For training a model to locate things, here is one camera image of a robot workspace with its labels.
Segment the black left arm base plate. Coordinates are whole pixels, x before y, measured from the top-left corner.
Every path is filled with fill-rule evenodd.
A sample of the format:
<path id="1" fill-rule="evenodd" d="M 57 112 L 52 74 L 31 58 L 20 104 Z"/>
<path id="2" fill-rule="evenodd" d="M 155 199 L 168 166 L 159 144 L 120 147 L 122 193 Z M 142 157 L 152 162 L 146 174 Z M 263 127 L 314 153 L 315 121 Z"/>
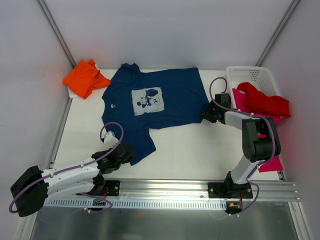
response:
<path id="1" fill-rule="evenodd" d="M 94 180 L 93 178 L 87 178 L 79 180 L 77 185 L 86 185 L 89 184 L 89 191 L 80 191 L 76 195 L 80 196 L 81 193 L 86 193 L 90 196 L 98 197 L 118 197 L 120 191 L 120 181 L 119 180 Z"/>

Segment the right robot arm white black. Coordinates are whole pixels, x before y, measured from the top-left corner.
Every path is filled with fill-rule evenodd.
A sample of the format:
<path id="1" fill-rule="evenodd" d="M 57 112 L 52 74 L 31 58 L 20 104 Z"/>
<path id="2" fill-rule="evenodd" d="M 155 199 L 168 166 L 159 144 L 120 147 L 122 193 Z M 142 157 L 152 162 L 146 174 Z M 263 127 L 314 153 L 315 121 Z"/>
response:
<path id="1" fill-rule="evenodd" d="M 264 163 L 281 152 L 281 144 L 272 117 L 257 116 L 231 108 L 228 93 L 218 93 L 202 113 L 205 120 L 232 126 L 241 131 L 243 156 L 223 182 L 208 183 L 210 198 L 252 199 L 251 176 Z"/>

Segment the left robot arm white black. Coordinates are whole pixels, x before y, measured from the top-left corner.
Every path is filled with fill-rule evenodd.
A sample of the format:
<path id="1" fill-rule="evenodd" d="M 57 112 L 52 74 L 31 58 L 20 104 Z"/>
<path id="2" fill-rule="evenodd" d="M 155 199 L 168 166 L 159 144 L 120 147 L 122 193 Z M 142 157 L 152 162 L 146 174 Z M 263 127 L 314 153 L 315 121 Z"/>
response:
<path id="1" fill-rule="evenodd" d="M 120 143 L 67 167 L 44 170 L 37 165 L 29 167 L 10 187 L 13 200 L 9 212 L 27 217 L 61 197 L 106 195 L 112 190 L 112 184 L 104 175 L 129 163 L 134 153 L 131 144 Z"/>

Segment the blue printed t shirt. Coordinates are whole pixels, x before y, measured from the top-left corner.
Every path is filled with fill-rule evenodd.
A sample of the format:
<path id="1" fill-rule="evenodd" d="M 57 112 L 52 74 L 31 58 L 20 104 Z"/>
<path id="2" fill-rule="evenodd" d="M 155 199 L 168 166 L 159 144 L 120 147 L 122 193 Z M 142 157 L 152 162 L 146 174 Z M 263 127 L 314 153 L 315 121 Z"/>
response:
<path id="1" fill-rule="evenodd" d="M 141 72 L 122 64 L 102 95 L 106 129 L 134 148 L 131 165 L 156 151 L 150 130 L 202 122 L 208 106 L 198 68 Z"/>

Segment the red t shirt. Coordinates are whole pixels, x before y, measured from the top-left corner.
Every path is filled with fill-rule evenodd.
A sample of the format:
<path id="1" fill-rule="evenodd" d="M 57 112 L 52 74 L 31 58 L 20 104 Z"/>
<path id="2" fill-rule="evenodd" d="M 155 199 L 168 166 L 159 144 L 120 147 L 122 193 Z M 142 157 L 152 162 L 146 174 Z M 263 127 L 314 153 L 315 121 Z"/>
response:
<path id="1" fill-rule="evenodd" d="M 249 82 L 240 83 L 237 90 L 245 93 L 242 104 L 248 111 L 285 119 L 291 117 L 287 99 L 278 95 L 267 96 Z"/>

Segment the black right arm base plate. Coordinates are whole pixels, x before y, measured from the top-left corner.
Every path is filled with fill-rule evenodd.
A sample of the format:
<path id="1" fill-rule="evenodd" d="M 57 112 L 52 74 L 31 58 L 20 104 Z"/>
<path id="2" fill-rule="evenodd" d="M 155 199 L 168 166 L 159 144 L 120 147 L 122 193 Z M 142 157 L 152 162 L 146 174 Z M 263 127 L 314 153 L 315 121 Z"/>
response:
<path id="1" fill-rule="evenodd" d="M 209 182 L 208 196 L 209 198 L 223 198 L 223 199 L 252 199 L 253 192 L 249 183 L 235 184 L 225 182 Z"/>

